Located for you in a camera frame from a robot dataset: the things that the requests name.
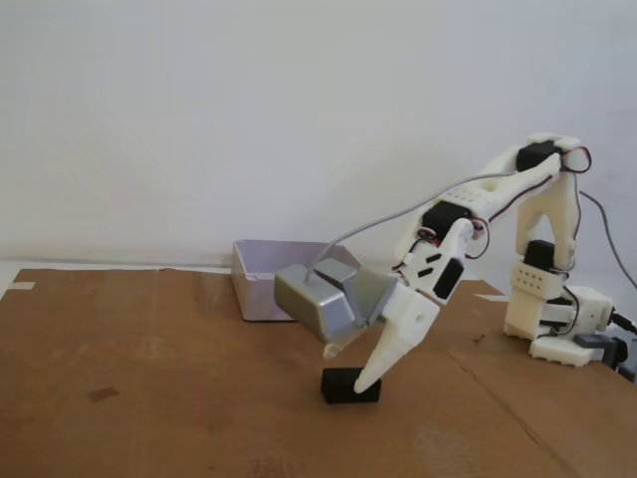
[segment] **small black cube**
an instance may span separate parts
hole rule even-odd
[[[382,380],[377,380],[363,393],[354,391],[362,367],[324,368],[320,380],[320,392],[325,403],[376,403],[380,398]]]
[[[555,253],[555,245],[552,242],[543,239],[533,239],[527,246],[524,263],[550,272],[553,268],[553,255]]]

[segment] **table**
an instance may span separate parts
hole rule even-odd
[[[3,477],[634,477],[637,388],[502,335],[463,282],[376,404],[327,405],[335,360],[292,323],[241,320],[228,275],[25,270],[0,301]]]

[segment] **wire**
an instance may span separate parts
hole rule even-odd
[[[564,165],[564,161],[566,160],[566,158],[569,157],[573,152],[578,151],[578,150],[579,151],[584,151],[584,154],[586,155],[586,159],[588,159],[588,165],[584,169],[571,169],[570,167],[565,166]],[[592,156],[590,154],[590,151],[588,150],[588,148],[586,146],[578,146],[578,147],[574,147],[573,149],[569,149],[561,157],[561,170],[562,171],[573,172],[575,174],[583,174],[588,169],[590,169],[590,166],[592,166],[592,165],[593,165],[593,158],[592,158]]]
[[[570,289],[568,289],[566,286],[564,287],[564,291],[566,291],[568,293],[568,295],[570,297],[573,298],[573,301],[575,302],[575,319],[573,319],[573,322],[570,323],[570,327],[568,327],[568,330],[565,332],[558,332],[555,329],[553,329],[553,331],[558,334],[559,336],[565,336],[566,334],[568,334],[570,331],[573,330],[573,327],[575,327],[575,324],[577,323],[577,318],[579,317],[579,299],[577,299],[577,296],[575,296]]]
[[[494,214],[493,216],[491,216],[491,219],[489,219],[489,222],[494,222],[494,219],[496,219],[498,216],[500,216],[501,214],[503,214],[505,211],[507,211],[507,209],[509,209],[514,202],[516,202],[518,199],[520,199],[522,196],[524,196],[525,194],[527,194],[528,192],[533,191],[534,189],[538,189],[539,187],[544,186],[547,182],[549,182],[551,179],[553,178],[553,176],[549,176],[547,177],[544,181],[539,182],[538,184],[536,184],[535,186],[531,186],[527,189],[525,189],[524,191],[522,191],[520,194],[518,194],[516,197],[514,197],[511,201],[509,201],[509,204],[507,204],[505,207],[503,207],[501,210],[499,210],[496,214]]]
[[[418,229],[418,232],[416,233],[416,235],[418,236],[418,239],[416,239],[414,243],[411,245],[411,247],[409,248],[408,252],[410,254],[414,252],[414,249],[416,248],[416,246],[420,244],[421,242],[433,244],[435,247],[440,247],[440,241],[436,239],[436,231],[434,231],[433,229],[429,227],[421,227],[420,229]],[[400,263],[393,266],[391,270],[398,272],[406,280],[407,278],[402,274],[402,272],[400,272],[400,268],[404,265],[405,263],[403,261],[400,261]]]
[[[487,222],[486,219],[483,219],[482,217],[474,217],[471,222],[481,222],[484,225],[484,228],[487,230],[487,244],[485,245],[485,248],[482,250],[482,252],[480,254],[478,254],[477,256],[472,256],[470,254],[465,254],[465,257],[467,259],[480,259],[482,256],[485,255],[485,252],[487,252],[487,249],[489,249],[489,244],[491,243],[491,230],[489,229],[489,222]]]
[[[606,231],[606,237],[608,238],[608,244],[610,245],[610,249],[613,251],[613,255],[615,256],[615,260],[617,261],[617,264],[619,265],[619,268],[624,273],[626,278],[630,281],[630,283],[633,285],[633,287],[635,289],[637,289],[637,283],[631,277],[630,273],[626,270],[626,267],[624,266],[624,263],[621,262],[621,258],[619,257],[619,254],[617,253],[617,249],[615,248],[615,241],[613,241],[612,235],[610,234],[610,226],[608,225],[608,216],[606,215],[606,210],[604,209],[604,206],[602,206],[601,203],[597,199],[595,199],[593,196],[591,196],[587,192],[579,191],[579,193],[582,196],[584,196],[586,199],[591,201],[593,204],[595,204],[597,206],[597,208],[599,209],[599,212],[601,213],[601,219],[602,219],[602,221],[604,221],[604,229]]]
[[[621,314],[616,313],[614,308],[613,312],[610,314],[610,322],[615,324],[617,327],[622,328],[624,331],[637,336],[637,327],[635,327],[630,319],[626,319]]]
[[[472,182],[472,181],[478,181],[480,179],[489,179],[491,177],[505,177],[505,176],[512,176],[514,175],[514,172],[495,172],[495,173],[491,173],[491,174],[479,174],[477,176],[472,176],[468,179],[463,179],[461,181],[456,181],[448,186],[445,186],[443,189],[439,190],[438,192],[436,192],[435,194],[432,194],[431,196],[429,196],[426,199],[423,199],[422,201],[409,206],[406,209],[403,209],[402,211],[398,211],[398,212],[394,212],[393,214],[389,214],[388,216],[382,217],[380,219],[375,219],[371,222],[368,222],[367,224],[363,224],[362,226],[359,226],[355,229],[352,229],[349,232],[346,232],[344,234],[342,234],[341,236],[338,236],[336,239],[334,239],[333,241],[331,241],[329,244],[327,244],[322,251],[320,251],[320,253],[312,260],[312,262],[310,263],[310,266],[308,267],[308,271],[306,272],[306,278],[305,281],[307,282],[310,279],[310,276],[312,275],[312,272],[315,270],[315,267],[317,266],[317,264],[320,262],[320,260],[325,257],[325,254],[327,254],[329,252],[329,250],[334,247],[336,244],[338,244],[341,241],[344,241],[345,239],[350,238],[351,236],[355,236],[356,234],[366,231],[367,229],[371,229],[372,227],[375,227],[379,224],[382,224],[384,222],[387,221],[391,221],[393,219],[396,219],[400,216],[404,216],[405,214],[409,214],[410,212],[415,211],[416,209],[418,209],[419,207],[427,204],[429,201],[433,201],[436,197],[440,196],[441,194],[444,194],[445,192],[447,192],[449,189],[453,189],[456,186],[460,186],[461,184],[465,184],[467,182]]]
[[[575,226],[575,234],[573,234],[573,240],[577,239],[577,233],[579,232],[579,226],[581,225],[581,204],[579,203],[579,194],[577,194],[577,173],[573,172],[573,179],[575,181],[575,203],[577,204],[577,226]]]

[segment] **ventilation hole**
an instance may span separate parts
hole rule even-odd
[[[425,269],[425,270],[423,270],[423,271],[420,271],[420,272],[418,273],[418,277],[419,277],[419,278],[422,278],[422,277],[428,276],[428,275],[429,275],[429,274],[431,274],[432,272],[434,272],[434,268],[433,268],[433,267],[429,267],[429,268],[427,268],[427,269]]]
[[[441,257],[442,257],[442,254],[434,254],[433,256],[428,257],[428,258],[426,259],[427,264],[431,264],[432,262],[437,261],[437,260],[438,260],[438,259],[440,259]]]

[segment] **silver box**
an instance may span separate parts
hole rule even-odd
[[[308,267],[325,245],[323,242],[235,242],[232,254],[232,282],[244,320],[292,321],[293,319],[275,304],[275,274],[293,264]],[[356,269],[360,267],[360,263],[343,246],[332,248],[326,257]]]

